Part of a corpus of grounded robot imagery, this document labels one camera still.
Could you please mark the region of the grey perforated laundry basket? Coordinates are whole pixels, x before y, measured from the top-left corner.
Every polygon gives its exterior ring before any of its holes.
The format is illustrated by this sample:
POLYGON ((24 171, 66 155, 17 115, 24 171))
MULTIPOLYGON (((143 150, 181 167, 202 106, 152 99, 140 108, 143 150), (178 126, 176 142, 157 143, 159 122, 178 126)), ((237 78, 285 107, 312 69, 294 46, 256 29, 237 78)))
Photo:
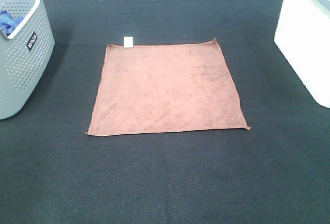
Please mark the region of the grey perforated laundry basket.
POLYGON ((1 119, 22 109, 55 45, 43 0, 1 0, 4 10, 24 19, 9 36, 1 30, 1 119))

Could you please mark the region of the black table mat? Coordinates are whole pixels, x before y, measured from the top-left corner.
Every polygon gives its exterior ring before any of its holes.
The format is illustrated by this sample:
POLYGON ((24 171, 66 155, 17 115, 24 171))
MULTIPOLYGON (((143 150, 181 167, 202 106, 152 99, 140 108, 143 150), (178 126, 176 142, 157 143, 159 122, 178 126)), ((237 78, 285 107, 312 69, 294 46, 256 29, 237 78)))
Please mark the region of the black table mat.
POLYGON ((283 0, 44 0, 52 57, 1 121, 1 223, 329 223, 329 109, 273 41, 283 0), (86 134, 108 44, 216 39, 250 130, 86 134))

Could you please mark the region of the blue towel in basket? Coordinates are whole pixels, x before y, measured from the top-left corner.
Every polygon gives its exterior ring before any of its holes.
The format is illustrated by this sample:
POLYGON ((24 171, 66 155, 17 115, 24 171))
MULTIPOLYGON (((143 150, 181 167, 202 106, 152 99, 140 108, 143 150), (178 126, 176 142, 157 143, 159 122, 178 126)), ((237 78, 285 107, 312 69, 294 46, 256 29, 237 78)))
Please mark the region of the blue towel in basket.
POLYGON ((1 30, 9 36, 23 19, 23 17, 14 19, 6 10, 1 11, 1 30))

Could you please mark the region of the white plastic bin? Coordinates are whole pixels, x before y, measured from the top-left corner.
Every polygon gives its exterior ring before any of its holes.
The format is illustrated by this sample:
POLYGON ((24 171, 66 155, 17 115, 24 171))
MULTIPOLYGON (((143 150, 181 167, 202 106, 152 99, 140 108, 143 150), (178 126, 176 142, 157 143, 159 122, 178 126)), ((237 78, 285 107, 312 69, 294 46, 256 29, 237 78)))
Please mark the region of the white plastic bin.
POLYGON ((274 42, 314 100, 329 107, 329 0, 283 0, 274 42))

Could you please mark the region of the brown microfiber towel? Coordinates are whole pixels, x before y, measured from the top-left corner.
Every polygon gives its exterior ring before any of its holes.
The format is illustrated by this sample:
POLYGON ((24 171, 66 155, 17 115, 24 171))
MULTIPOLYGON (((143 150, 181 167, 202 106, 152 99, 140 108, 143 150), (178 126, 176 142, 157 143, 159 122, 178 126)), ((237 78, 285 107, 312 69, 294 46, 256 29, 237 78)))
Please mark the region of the brown microfiber towel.
POLYGON ((248 129, 216 40, 106 47, 91 136, 248 129))

